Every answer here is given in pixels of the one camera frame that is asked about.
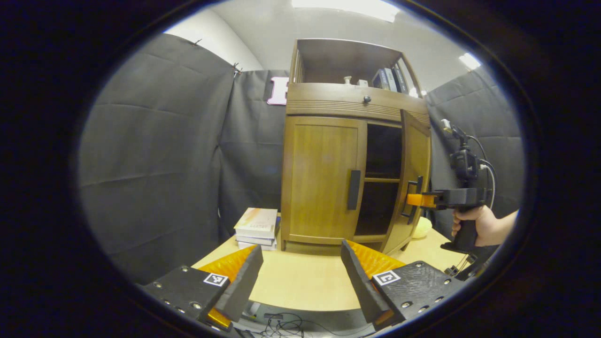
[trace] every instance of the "stack of books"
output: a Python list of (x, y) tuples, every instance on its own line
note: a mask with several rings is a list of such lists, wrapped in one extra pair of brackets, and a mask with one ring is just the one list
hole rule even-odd
[(398, 93), (408, 94), (409, 90), (405, 82), (403, 72), (395, 65), (393, 68), (382, 68), (376, 72), (371, 83), (376, 88), (396, 91)]
[(244, 249), (258, 244), (263, 250), (275, 250), (277, 225), (277, 209), (248, 208), (234, 226), (238, 248)]

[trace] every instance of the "table surface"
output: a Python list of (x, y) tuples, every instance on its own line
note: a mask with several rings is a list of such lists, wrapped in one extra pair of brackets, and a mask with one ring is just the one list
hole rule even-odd
[[(288, 309), (342, 311), (359, 309), (359, 301), (342, 260), (340, 246), (308, 245), (288, 242), (286, 251), (263, 250), (263, 265), (249, 299)], [(405, 251), (390, 256), (403, 262), (422, 260), (441, 271), (457, 265), (463, 254), (443, 250), (448, 240), (434, 229), (425, 238), (412, 239)], [(200, 268), (238, 250), (236, 237), (228, 239), (202, 258), (193, 268)]]

